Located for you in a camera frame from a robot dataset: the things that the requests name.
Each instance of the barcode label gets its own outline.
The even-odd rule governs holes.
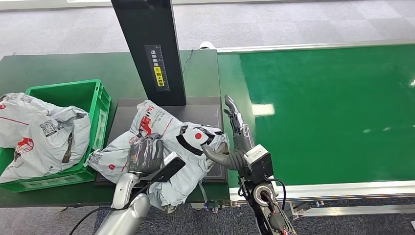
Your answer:
[[[9,98],[9,100],[15,100],[17,98],[17,94],[16,93],[8,94],[7,97]]]
[[[47,137],[56,133],[56,126],[53,124],[52,120],[47,120],[39,126]]]
[[[99,160],[101,160],[102,155],[99,153],[92,153],[89,162],[92,164],[99,164]]]
[[[25,95],[25,94],[20,97],[20,101],[26,102],[28,104],[30,104],[32,100],[33,100],[32,97]]]

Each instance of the green bin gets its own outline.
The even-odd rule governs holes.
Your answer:
[[[31,87],[26,94],[61,107],[70,105],[89,112],[91,120],[90,143],[81,161],[59,173],[28,180],[16,180],[0,184],[0,188],[12,192],[23,192],[42,188],[78,184],[94,180],[94,170],[83,166],[93,149],[104,146],[105,131],[108,121],[111,98],[100,80],[61,83]],[[0,173],[13,160],[14,149],[0,148]]]

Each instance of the sticker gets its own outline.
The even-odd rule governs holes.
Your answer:
[[[28,104],[30,104],[32,100],[33,100],[32,97],[25,95],[25,94],[20,97],[20,101],[26,102]]]
[[[147,54],[151,73],[156,84],[156,91],[169,92],[166,68],[163,60],[163,53],[160,45],[144,45]]]
[[[186,150],[190,151],[191,153],[201,156],[203,154],[203,151],[201,151],[200,149],[196,148],[195,146],[192,146],[191,144],[189,144],[189,142],[186,140],[190,138],[190,136],[188,136],[186,134],[186,130],[187,130],[188,126],[182,126],[180,127],[180,132],[179,135],[176,136],[176,140],[177,142]],[[194,137],[197,140],[203,141],[203,139],[206,139],[203,143],[200,144],[200,146],[203,146],[205,144],[209,145],[210,143],[212,143],[213,139],[215,138],[215,135],[212,134],[210,131],[208,131],[207,129],[203,128],[203,127],[194,127],[193,129],[198,129],[199,131],[201,131],[205,137],[203,138],[203,134],[200,132],[196,132],[194,135],[191,135],[192,137]]]
[[[89,162],[90,162],[91,164],[99,164],[99,160],[101,160],[101,158],[102,158],[102,155],[101,155],[101,154],[93,152],[93,153],[91,154],[91,157],[90,157],[90,159],[89,159]]]
[[[55,126],[52,120],[47,120],[44,123],[41,123],[39,127],[43,130],[46,137],[55,134],[58,132],[57,130],[61,130],[63,128],[62,126]]]
[[[35,146],[35,144],[30,138],[23,138],[21,141],[17,142],[17,147],[14,152],[14,161],[21,157],[23,153],[32,151],[33,146]]]

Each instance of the black pillar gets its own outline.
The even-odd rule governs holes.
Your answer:
[[[171,0],[111,0],[148,99],[186,105]]]

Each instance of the white plastic mailer bag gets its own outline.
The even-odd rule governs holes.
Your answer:
[[[181,122],[150,100],[139,104],[137,109],[130,130],[114,140],[107,148],[92,153],[89,165],[101,172],[105,178],[116,183],[119,176],[127,171],[125,166],[131,139],[155,133],[162,135],[163,156],[166,158],[175,152],[186,165],[169,182],[154,183],[150,186],[148,196],[151,205],[165,212],[171,212],[173,207],[185,202],[212,167],[213,162],[206,158],[201,146],[208,144],[217,150],[219,145],[228,143],[228,137],[218,128]]]
[[[27,135],[32,119],[50,116],[59,109],[24,93],[3,95],[0,97],[0,147],[15,148],[16,143]]]
[[[14,160],[1,174],[0,183],[57,173],[82,159],[91,129],[88,113],[70,106],[53,108],[49,115],[36,113],[25,120],[27,130],[15,143]]]

